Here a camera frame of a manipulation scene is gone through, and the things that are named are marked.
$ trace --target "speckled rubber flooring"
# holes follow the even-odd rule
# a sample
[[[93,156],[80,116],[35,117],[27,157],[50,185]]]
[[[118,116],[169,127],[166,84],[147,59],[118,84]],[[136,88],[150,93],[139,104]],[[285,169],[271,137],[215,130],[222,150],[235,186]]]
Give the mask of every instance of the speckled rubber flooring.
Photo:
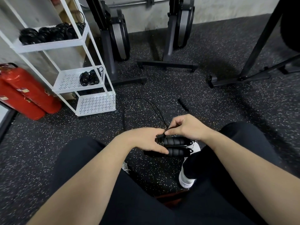
[[[225,78],[241,71],[269,15],[194,25],[187,46],[173,60],[198,62],[200,68],[167,71],[145,67],[135,60],[161,58],[166,29],[130,35],[131,57],[120,63],[122,77],[146,75],[145,85],[115,87],[117,109],[132,98],[153,100],[168,122],[185,111],[177,98],[185,98],[197,117],[213,129],[232,121],[258,126],[282,158],[283,167],[300,177],[300,74],[275,71],[269,80],[211,89],[209,74]],[[251,73],[293,56],[275,29]],[[153,110],[134,102],[126,113],[128,129],[163,127]],[[108,143],[122,131],[122,115],[104,113],[78,119],[67,107],[39,121],[17,115],[0,145],[0,224],[24,224],[49,197],[53,163],[69,140],[91,136]],[[126,162],[131,176],[153,196],[176,192],[181,159],[149,158],[132,150]]]

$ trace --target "leg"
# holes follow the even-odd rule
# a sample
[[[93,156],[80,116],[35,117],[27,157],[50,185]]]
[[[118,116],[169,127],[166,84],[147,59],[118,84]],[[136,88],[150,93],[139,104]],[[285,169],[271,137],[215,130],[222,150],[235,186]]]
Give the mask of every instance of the leg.
[[[230,123],[220,132],[267,161],[279,165],[280,160],[273,147],[254,125]],[[206,146],[202,151],[191,155],[184,162],[183,169],[186,177],[197,180],[191,193],[179,207],[180,210],[192,211],[202,216],[230,217],[232,215],[231,219],[239,217],[243,220],[245,220],[243,216],[246,215],[257,224],[265,224],[211,148]]]
[[[92,138],[70,141],[55,163],[51,192],[59,189],[104,147]],[[121,170],[100,224],[165,225],[174,224],[174,221],[174,213],[170,209],[146,194]]]

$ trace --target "rowing machine flywheel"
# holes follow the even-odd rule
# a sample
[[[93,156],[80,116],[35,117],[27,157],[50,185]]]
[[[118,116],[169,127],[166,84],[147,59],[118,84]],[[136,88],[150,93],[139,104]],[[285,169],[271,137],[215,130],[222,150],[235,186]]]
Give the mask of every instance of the rowing machine flywheel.
[[[179,5],[173,43],[175,49],[183,48],[187,44],[195,12],[194,0],[180,0]]]
[[[109,31],[114,58],[118,61],[127,60],[130,57],[130,43],[124,15],[121,9],[112,9],[110,14]]]

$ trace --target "right hand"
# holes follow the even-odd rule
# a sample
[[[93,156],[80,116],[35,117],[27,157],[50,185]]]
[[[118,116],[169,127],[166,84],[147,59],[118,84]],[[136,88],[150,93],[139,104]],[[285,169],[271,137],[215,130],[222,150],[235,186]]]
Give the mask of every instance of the right hand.
[[[173,118],[165,135],[182,135],[191,140],[206,139],[214,130],[190,114]]]

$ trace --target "fire extinguisher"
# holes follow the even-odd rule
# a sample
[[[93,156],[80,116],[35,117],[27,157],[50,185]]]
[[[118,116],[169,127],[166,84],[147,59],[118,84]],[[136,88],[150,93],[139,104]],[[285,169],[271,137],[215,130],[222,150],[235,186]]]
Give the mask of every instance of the fire extinguisher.
[[[0,78],[0,101],[32,120],[39,120],[46,113]]]
[[[25,69],[11,68],[2,71],[1,77],[47,113],[54,114],[61,109],[60,101],[47,93],[45,88]]]

